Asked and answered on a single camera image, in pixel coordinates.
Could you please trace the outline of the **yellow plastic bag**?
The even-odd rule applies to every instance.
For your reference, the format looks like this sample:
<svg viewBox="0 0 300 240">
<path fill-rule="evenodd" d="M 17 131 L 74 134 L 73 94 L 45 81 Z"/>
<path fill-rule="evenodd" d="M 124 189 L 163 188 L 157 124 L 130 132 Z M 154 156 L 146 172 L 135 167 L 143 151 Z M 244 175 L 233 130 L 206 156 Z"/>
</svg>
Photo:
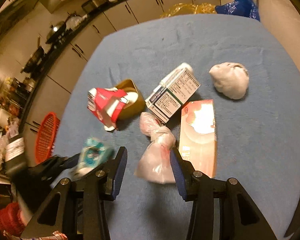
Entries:
<svg viewBox="0 0 300 240">
<path fill-rule="evenodd" d="M 160 18 L 167 18 L 179 15 L 195 15 L 195 14 L 216 14 L 216 6 L 210 3 L 190 4 L 178 3 L 170 7 L 167 12 L 160 15 Z"/>
</svg>

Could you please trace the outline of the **white small carton box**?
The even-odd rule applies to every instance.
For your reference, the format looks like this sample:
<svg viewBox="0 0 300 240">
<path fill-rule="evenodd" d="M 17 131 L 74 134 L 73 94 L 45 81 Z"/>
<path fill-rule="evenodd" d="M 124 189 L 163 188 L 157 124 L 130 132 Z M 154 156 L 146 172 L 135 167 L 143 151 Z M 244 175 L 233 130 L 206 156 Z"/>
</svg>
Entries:
<svg viewBox="0 0 300 240">
<path fill-rule="evenodd" d="M 6 147 L 5 161 L 8 162 L 13 158 L 24 153 L 25 142 L 24 138 L 20 136 L 15 136 L 9 140 Z"/>
</svg>

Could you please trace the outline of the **blue plastic bag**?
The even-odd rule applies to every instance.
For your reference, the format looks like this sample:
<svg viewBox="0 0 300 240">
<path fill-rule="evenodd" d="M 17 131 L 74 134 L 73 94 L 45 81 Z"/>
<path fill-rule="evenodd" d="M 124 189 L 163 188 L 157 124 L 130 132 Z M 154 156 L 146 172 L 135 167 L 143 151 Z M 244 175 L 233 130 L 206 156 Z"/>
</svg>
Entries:
<svg viewBox="0 0 300 240">
<path fill-rule="evenodd" d="M 260 20 L 258 7 L 253 0 L 233 0 L 224 5 L 215 6 L 215 11 L 223 15 L 235 15 Z"/>
</svg>

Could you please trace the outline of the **black frying pan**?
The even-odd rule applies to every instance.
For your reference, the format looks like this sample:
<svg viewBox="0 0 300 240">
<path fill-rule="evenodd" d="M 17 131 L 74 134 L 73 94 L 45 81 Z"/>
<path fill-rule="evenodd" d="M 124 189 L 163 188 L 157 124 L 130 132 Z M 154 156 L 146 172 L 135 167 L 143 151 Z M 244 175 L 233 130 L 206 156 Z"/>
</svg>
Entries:
<svg viewBox="0 0 300 240">
<path fill-rule="evenodd" d="M 40 45 L 40 36 L 37 38 L 37 49 L 36 51 L 30 56 L 30 59 L 27 61 L 25 66 L 21 69 L 20 73 L 31 73 L 35 70 L 35 68 L 38 66 L 38 62 L 43 58 L 44 56 L 44 49 Z"/>
</svg>

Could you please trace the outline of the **white medicine box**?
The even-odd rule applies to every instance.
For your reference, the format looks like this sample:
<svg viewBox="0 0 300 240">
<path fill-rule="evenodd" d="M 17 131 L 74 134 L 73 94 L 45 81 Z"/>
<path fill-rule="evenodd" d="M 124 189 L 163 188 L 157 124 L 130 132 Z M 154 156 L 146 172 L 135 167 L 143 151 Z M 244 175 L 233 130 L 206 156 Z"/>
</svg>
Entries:
<svg viewBox="0 0 300 240">
<path fill-rule="evenodd" d="M 165 124 L 199 87 L 200 83 L 194 75 L 185 69 L 166 87 L 158 85 L 145 100 L 146 106 Z"/>
</svg>

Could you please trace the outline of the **red plastic mesh basket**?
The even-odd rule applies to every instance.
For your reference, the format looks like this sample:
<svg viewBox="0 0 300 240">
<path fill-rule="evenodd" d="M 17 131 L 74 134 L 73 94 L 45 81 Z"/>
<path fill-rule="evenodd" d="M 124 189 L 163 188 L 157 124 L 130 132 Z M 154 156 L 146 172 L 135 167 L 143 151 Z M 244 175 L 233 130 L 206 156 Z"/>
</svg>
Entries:
<svg viewBox="0 0 300 240">
<path fill-rule="evenodd" d="M 49 112 L 40 124 L 34 149 L 36 164 L 52 156 L 59 124 L 60 120 L 54 112 Z"/>
</svg>

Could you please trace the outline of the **crumpled white paper ball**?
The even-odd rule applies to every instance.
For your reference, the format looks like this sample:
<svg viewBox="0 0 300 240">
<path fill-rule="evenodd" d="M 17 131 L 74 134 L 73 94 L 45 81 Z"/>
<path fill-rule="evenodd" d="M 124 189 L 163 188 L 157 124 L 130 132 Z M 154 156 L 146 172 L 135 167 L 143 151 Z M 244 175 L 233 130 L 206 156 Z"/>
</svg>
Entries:
<svg viewBox="0 0 300 240">
<path fill-rule="evenodd" d="M 209 70 L 215 89 L 224 96 L 240 100 L 246 94 L 249 85 L 248 70 L 240 63 L 223 62 Z"/>
</svg>

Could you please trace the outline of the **pink plastic bag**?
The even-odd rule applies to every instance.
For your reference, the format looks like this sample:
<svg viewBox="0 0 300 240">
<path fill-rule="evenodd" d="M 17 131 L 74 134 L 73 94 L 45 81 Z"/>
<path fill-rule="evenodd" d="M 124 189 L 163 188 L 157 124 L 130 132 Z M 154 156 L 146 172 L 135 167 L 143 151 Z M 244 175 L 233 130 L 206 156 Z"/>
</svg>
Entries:
<svg viewBox="0 0 300 240">
<path fill-rule="evenodd" d="M 134 175 L 152 183 L 174 184 L 170 163 L 170 150 L 175 146 L 175 136 L 153 114 L 142 112 L 140 131 L 151 143 L 143 153 Z"/>
</svg>

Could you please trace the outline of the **red white torn carton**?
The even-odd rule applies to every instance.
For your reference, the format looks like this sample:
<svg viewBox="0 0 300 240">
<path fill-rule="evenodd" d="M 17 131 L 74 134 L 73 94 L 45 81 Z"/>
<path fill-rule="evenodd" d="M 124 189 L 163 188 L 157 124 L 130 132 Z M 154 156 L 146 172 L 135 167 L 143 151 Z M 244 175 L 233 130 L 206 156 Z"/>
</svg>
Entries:
<svg viewBox="0 0 300 240">
<path fill-rule="evenodd" d="M 116 121 L 129 103 L 127 95 L 115 87 L 92 88 L 88 91 L 87 109 L 102 122 L 107 132 L 111 132 L 116 129 Z"/>
</svg>

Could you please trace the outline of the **teal white wrapper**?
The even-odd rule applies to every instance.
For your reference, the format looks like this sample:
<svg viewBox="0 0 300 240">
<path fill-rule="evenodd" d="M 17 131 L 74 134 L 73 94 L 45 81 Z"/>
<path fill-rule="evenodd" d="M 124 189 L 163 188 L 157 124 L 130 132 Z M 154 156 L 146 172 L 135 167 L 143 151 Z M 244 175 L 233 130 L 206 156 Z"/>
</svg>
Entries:
<svg viewBox="0 0 300 240">
<path fill-rule="evenodd" d="M 71 176 L 74 180 L 81 179 L 101 164 L 113 157 L 114 149 L 96 137 L 89 137 L 82 148 L 78 163 Z"/>
</svg>

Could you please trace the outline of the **blue table cloth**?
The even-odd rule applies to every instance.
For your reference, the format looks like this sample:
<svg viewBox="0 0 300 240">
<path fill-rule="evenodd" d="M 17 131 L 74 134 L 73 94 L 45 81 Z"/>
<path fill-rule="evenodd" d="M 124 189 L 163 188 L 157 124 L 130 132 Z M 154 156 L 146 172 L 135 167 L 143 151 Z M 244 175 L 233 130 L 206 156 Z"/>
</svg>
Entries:
<svg viewBox="0 0 300 240">
<path fill-rule="evenodd" d="M 193 165 L 213 167 L 219 180 L 236 178 L 283 239 L 300 196 L 300 73 L 263 25 L 229 15 L 183 15 L 115 32 L 98 45 L 77 81 L 58 130 L 55 153 L 71 156 L 94 137 L 128 160 L 120 193 L 107 202 L 111 239 L 185 239 L 192 203 L 174 184 L 135 175 L 151 140 L 138 116 L 113 132 L 88 109 L 88 92 L 132 80 L 144 98 L 182 63 L 196 92 L 167 127 L 186 154 L 213 135 L 213 150 Z"/>
</svg>

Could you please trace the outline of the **orange paper box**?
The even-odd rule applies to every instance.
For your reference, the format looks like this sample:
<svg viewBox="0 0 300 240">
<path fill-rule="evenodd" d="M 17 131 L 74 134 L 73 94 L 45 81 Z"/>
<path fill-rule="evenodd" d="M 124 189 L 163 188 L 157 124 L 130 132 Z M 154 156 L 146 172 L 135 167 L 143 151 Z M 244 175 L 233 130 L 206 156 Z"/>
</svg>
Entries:
<svg viewBox="0 0 300 240">
<path fill-rule="evenodd" d="M 217 136 L 213 100 L 190 101 L 181 110 L 179 153 L 196 171 L 216 172 Z"/>
</svg>

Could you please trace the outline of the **black wok with lid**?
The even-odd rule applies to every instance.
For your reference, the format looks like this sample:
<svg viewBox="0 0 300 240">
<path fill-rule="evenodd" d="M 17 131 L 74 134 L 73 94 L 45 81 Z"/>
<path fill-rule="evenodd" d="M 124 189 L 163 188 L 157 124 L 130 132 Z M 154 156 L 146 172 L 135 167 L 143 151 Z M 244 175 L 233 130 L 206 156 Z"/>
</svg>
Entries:
<svg viewBox="0 0 300 240">
<path fill-rule="evenodd" d="M 46 36 L 46 44 L 55 42 L 66 30 L 66 22 L 60 21 L 55 25 L 50 25 L 49 33 Z"/>
</svg>

